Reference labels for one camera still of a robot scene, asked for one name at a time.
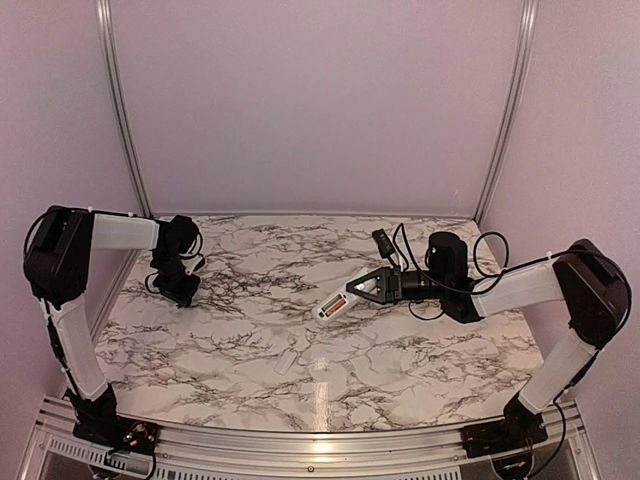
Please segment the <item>white remote control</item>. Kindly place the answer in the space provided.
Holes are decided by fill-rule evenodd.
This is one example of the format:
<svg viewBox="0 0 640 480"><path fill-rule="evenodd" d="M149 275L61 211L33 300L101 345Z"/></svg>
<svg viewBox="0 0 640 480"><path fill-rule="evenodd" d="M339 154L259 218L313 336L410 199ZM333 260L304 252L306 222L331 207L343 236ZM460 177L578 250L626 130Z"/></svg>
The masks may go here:
<svg viewBox="0 0 640 480"><path fill-rule="evenodd" d="M369 294L376 289L377 280L372 278L361 281L360 277L364 275L365 270L358 272L312 310L313 319L320 327L328 326L349 312L363 299L360 293ZM356 293L349 292L346 288L347 284L353 281Z"/></svg>

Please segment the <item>orange AAA battery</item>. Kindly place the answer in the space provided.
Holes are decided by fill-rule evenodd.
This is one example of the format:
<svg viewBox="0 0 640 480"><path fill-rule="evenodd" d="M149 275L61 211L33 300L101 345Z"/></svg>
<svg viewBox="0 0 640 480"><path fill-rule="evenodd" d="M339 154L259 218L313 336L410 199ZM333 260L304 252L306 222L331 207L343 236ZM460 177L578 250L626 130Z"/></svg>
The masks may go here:
<svg viewBox="0 0 640 480"><path fill-rule="evenodd" d="M325 317L331 317L336 312L339 312L347 303L348 301L343 295L337 294L321 307L321 311Z"/></svg>

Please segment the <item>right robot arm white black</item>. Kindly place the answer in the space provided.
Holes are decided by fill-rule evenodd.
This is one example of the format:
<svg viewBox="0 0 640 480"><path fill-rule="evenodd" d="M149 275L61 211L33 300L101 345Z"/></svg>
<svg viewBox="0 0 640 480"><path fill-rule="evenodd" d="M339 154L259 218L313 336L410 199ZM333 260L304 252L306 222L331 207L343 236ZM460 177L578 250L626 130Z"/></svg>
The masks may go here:
<svg viewBox="0 0 640 480"><path fill-rule="evenodd" d="M461 324L507 311L561 304L568 314L565 334L541 366L504 407L495 438L515 448L534 431L534 418L579 382L599 352L629 319L632 289L616 262L590 240L568 249L488 274L469 275L467 244L446 231L430 235L423 267L384 267L348 282L348 293L380 305L431 300Z"/></svg>

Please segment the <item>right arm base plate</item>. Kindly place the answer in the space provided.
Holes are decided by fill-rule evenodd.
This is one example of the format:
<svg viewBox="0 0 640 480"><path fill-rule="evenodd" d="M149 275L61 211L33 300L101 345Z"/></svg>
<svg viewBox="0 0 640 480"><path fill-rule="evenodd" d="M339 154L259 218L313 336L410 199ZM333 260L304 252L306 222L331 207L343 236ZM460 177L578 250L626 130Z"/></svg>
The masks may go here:
<svg viewBox="0 0 640 480"><path fill-rule="evenodd" d="M528 448L548 439L541 420L524 427L505 419L489 421L463 427L460 433L468 458Z"/></svg>

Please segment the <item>white battery cover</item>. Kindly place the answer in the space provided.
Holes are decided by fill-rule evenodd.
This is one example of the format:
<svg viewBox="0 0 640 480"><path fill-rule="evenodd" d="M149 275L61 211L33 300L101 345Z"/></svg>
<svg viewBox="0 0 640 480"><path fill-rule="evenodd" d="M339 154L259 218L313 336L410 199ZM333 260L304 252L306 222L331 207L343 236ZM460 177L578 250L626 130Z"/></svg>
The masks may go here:
<svg viewBox="0 0 640 480"><path fill-rule="evenodd" d="M278 375L285 375L289 371L289 369L292 367L296 359L297 359L296 351L291 349L287 349L283 351L274 366L274 371Z"/></svg>

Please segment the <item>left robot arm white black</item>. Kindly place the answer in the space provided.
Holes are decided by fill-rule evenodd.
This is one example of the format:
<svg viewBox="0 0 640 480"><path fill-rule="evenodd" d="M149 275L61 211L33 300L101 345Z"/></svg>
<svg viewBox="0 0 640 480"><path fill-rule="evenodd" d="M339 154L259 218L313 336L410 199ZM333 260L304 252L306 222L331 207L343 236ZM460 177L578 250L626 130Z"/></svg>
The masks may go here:
<svg viewBox="0 0 640 480"><path fill-rule="evenodd" d="M51 206L30 227L23 272L45 316L51 348L66 375L78 420L106 445L125 438L126 423L97 356L86 319L85 292L96 250L148 251L153 287L177 306L190 306L204 264L196 223L132 213Z"/></svg>

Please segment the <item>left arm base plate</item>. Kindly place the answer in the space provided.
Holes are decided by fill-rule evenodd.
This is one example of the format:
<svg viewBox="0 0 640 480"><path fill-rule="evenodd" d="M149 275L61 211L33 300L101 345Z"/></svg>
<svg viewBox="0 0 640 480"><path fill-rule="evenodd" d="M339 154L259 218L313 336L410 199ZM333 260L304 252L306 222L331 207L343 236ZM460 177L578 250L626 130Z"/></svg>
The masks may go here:
<svg viewBox="0 0 640 480"><path fill-rule="evenodd" d="M153 422L121 417L115 425L77 422L76 438L109 447L115 452L152 455L155 452L160 427Z"/></svg>

